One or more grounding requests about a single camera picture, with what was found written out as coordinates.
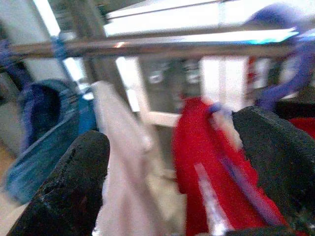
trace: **denim fabric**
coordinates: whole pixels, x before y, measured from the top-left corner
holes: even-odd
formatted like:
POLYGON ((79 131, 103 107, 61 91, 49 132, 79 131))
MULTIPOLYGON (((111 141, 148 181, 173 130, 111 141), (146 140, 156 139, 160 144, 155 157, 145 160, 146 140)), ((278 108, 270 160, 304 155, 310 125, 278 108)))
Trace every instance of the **denim fabric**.
POLYGON ((31 200, 75 138, 96 130, 92 101, 84 100, 61 81, 35 83, 24 94, 29 95, 22 102, 24 150, 8 170, 4 186, 22 204, 31 200), (58 93, 58 99, 51 90, 58 93))

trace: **glass pane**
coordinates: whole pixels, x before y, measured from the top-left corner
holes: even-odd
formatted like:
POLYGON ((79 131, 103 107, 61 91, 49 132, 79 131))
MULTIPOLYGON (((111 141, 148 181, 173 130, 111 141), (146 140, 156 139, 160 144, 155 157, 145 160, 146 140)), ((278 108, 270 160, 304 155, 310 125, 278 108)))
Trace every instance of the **glass pane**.
POLYGON ((197 60, 142 61, 141 68, 151 111, 180 113, 184 98, 201 95, 197 60))
POLYGON ((170 127, 156 125, 158 134, 159 144, 162 149, 163 160, 167 169, 174 169, 173 166, 173 155, 172 155, 172 132, 173 129, 170 127))

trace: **white wall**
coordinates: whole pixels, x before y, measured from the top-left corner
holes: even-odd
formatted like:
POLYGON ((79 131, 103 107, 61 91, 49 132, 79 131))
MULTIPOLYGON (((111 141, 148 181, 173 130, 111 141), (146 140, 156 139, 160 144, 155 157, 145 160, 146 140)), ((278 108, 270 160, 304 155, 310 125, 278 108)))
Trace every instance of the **white wall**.
MULTIPOLYGON (((0 20, 12 44, 50 40, 32 0, 0 0, 0 6, 0 20)), ((25 63, 35 80, 65 78, 56 59, 26 59, 25 63)))

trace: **white cloth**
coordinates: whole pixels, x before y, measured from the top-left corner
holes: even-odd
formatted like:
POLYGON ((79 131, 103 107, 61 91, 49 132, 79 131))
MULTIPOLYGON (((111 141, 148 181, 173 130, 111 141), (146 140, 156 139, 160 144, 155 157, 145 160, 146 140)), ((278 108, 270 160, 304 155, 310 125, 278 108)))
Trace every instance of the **white cloth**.
POLYGON ((163 235, 161 216, 145 181, 145 152, 153 145, 151 138, 111 84, 100 81, 92 88, 98 128, 110 141, 103 206, 97 217, 99 235, 163 235))

